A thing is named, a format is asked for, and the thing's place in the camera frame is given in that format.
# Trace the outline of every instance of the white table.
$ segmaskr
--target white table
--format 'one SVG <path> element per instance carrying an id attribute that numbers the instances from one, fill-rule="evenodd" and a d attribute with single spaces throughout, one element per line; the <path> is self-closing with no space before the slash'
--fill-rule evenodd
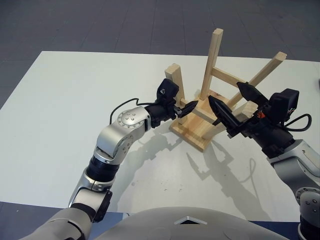
<path id="1" fill-rule="evenodd" d="M 112 109 L 133 97 L 152 102 L 172 63 L 181 66 L 185 97 L 192 100 L 206 61 L 205 56 L 42 52 L 0 110 L 0 201 L 66 207 Z M 216 66 L 250 80 L 267 62 L 219 57 Z M 300 91 L 292 117 L 311 113 L 313 124 L 293 135 L 318 153 L 319 79 L 319 62 L 286 60 L 258 86 L 268 98 L 285 88 Z M 236 92 L 216 79 L 211 89 L 228 98 Z M 170 123 L 133 145 L 117 173 L 109 211 L 195 206 L 247 220 L 299 221 L 293 193 L 253 140 L 220 133 L 201 153 L 169 132 Z"/>

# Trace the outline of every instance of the light wood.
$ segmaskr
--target light wood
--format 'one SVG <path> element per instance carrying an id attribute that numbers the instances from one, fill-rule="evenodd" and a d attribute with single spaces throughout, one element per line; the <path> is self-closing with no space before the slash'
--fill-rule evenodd
<path id="1" fill-rule="evenodd" d="M 240 122 L 243 122 L 252 117 L 254 112 L 257 110 L 258 105 L 252 101 L 248 101 L 243 104 L 241 107 L 237 108 L 232 112 L 232 114 L 238 119 Z M 215 135 L 226 130 L 226 127 L 219 123 L 217 126 L 212 126 L 210 130 L 208 130 L 205 134 L 203 134 L 202 138 L 206 140 L 211 140 Z"/>
<path id="2" fill-rule="evenodd" d="M 209 90 L 208 94 L 222 100 L 224 103 L 228 101 L 227 98 L 211 90 Z M 205 100 L 201 100 L 200 96 L 198 96 L 195 100 L 199 101 L 197 104 L 198 108 L 202 109 L 206 113 L 212 111 L 207 97 L 205 98 Z M 211 127 L 212 124 L 191 112 L 188 114 L 188 119 L 185 121 L 184 124 L 179 124 L 177 120 L 174 120 L 173 123 L 170 125 L 169 129 L 173 133 L 184 139 L 187 143 L 194 146 L 199 151 L 203 152 L 211 140 L 203 139 L 202 136 Z"/>
<path id="3" fill-rule="evenodd" d="M 237 82 L 245 83 L 245 81 L 237 76 L 233 76 L 232 74 L 227 73 L 215 66 L 212 68 L 211 75 L 226 82 L 227 84 L 235 86 L 236 88 L 238 87 Z"/>
<path id="4" fill-rule="evenodd" d="M 181 103 L 183 103 L 183 105 L 186 105 L 188 103 L 188 101 L 185 100 L 184 98 L 182 98 L 181 99 Z M 199 103 L 197 104 L 197 106 L 192 111 L 195 115 L 197 115 L 200 118 L 206 120 L 210 124 L 212 124 L 215 120 L 217 120 L 217 117 L 212 113 L 211 109 L 210 109 L 211 113 L 209 113 L 209 112 L 201 109 L 198 105 L 199 105 Z"/>
<path id="5" fill-rule="evenodd" d="M 276 69 L 287 57 L 287 54 L 279 51 L 250 81 L 249 84 L 257 86 L 263 79 L 265 79 L 273 70 Z M 234 95 L 227 106 L 230 108 L 237 104 L 242 99 L 242 95 L 238 92 Z"/>
<path id="6" fill-rule="evenodd" d="M 217 28 L 212 33 L 211 43 L 209 47 L 209 54 L 208 54 L 208 59 L 205 66 L 205 72 L 204 72 L 203 83 L 202 83 L 201 94 L 200 94 L 201 100 L 205 100 L 205 98 L 208 96 L 208 92 L 211 85 L 211 79 L 212 79 L 211 71 L 212 71 L 212 68 L 216 65 L 223 32 L 224 31 L 222 29 Z"/>
<path id="7" fill-rule="evenodd" d="M 179 91 L 175 96 L 176 105 L 178 107 L 182 107 L 181 105 L 181 99 L 185 98 L 185 91 L 184 91 L 184 84 L 182 81 L 182 74 L 181 74 L 181 68 L 178 64 L 173 63 L 170 65 L 165 71 L 165 77 L 167 79 L 170 79 L 175 84 L 179 86 Z M 183 124 L 187 120 L 188 116 L 184 116 L 183 118 L 178 118 L 178 122 L 180 124 Z"/>

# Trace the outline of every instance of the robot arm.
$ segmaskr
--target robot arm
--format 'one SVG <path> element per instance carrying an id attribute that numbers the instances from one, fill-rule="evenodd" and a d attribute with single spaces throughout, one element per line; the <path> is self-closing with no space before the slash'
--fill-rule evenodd
<path id="1" fill-rule="evenodd" d="M 92 223 L 100 222 L 109 207 L 111 187 L 120 164 L 132 144 L 161 121 L 182 118 L 192 112 L 198 101 L 183 109 L 175 106 L 179 87 L 169 79 L 159 86 L 154 103 L 123 111 L 115 122 L 99 134 L 93 156 L 78 181 L 69 206 L 23 240 L 86 240 Z"/>
<path id="2" fill-rule="evenodd" d="M 284 125 L 297 108 L 299 92 L 286 89 L 275 93 L 270 100 L 248 83 L 237 83 L 242 96 L 258 105 L 253 117 L 239 122 L 231 110 L 219 99 L 209 96 L 212 111 L 226 126 L 229 137 L 241 133 L 254 139 L 267 155 L 280 179 L 292 190 L 300 205 L 299 237 L 304 240 L 318 239 L 320 232 L 320 156 L 304 140 L 295 140 L 289 131 L 302 132 L 311 125 L 311 116 L 304 114 Z M 308 124 L 302 129 L 288 125 L 302 117 Z"/>

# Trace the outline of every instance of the black cable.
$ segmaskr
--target black cable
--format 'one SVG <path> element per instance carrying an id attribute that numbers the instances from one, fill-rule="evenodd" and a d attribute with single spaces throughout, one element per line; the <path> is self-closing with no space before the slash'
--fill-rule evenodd
<path id="1" fill-rule="evenodd" d="M 134 101 L 134 100 L 136 101 L 136 102 L 135 102 L 135 105 L 137 105 L 137 106 L 142 106 L 142 105 L 154 105 L 154 104 L 156 104 L 155 102 L 142 102 L 142 103 L 138 103 L 138 102 L 139 102 L 139 98 L 137 98 L 137 97 L 132 98 L 132 99 L 130 99 L 130 100 L 128 100 L 128 101 L 125 101 L 125 102 L 121 103 L 119 106 L 117 106 L 117 107 L 111 112 L 109 124 L 112 124 L 112 116 L 113 116 L 113 114 L 115 113 L 115 111 L 117 111 L 117 110 L 118 110 L 120 107 L 122 107 L 123 105 L 125 105 L 125 104 L 127 104 L 127 103 L 129 103 L 129 102 L 132 102 L 132 101 Z"/>
<path id="2" fill-rule="evenodd" d="M 307 124 L 306 124 L 306 126 L 305 126 L 304 128 L 295 129 L 295 128 L 288 128 L 288 127 L 287 127 L 287 126 L 295 123 L 296 121 L 298 121 L 298 120 L 300 120 L 300 119 L 302 119 L 302 118 L 304 118 L 304 117 L 307 117 L 307 118 L 308 118 L 308 122 L 307 122 Z M 310 128 L 311 123 L 312 123 L 312 117 L 311 117 L 310 114 L 306 113 L 306 114 L 303 114 L 303 115 L 297 117 L 296 119 L 292 120 L 291 122 L 287 123 L 286 125 L 285 125 L 285 123 L 282 121 L 282 122 L 281 122 L 281 127 L 282 127 L 282 129 L 287 130 L 287 131 L 290 131 L 290 132 L 304 132 L 304 131 L 306 131 L 306 130 L 308 130 L 308 129 Z"/>

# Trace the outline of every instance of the silver arm segment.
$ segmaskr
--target silver arm segment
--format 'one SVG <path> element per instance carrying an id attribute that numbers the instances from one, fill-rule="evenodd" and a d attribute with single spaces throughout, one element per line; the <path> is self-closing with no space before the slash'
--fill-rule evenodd
<path id="1" fill-rule="evenodd" d="M 122 112 L 117 120 L 105 127 L 98 136 L 93 156 L 109 166 L 117 166 L 126 157 L 131 145 L 151 129 L 149 113 L 142 106 Z M 71 196 L 69 208 L 60 210 L 44 225 L 23 240 L 86 240 L 92 223 L 103 218 L 112 193 L 110 181 L 96 181 L 84 169 Z"/>
<path id="2" fill-rule="evenodd" d="M 280 179 L 287 184 L 298 204 L 302 221 L 320 228 L 320 156 L 304 140 L 299 139 L 282 155 L 268 159 Z M 307 239 L 298 227 L 301 239 Z"/>

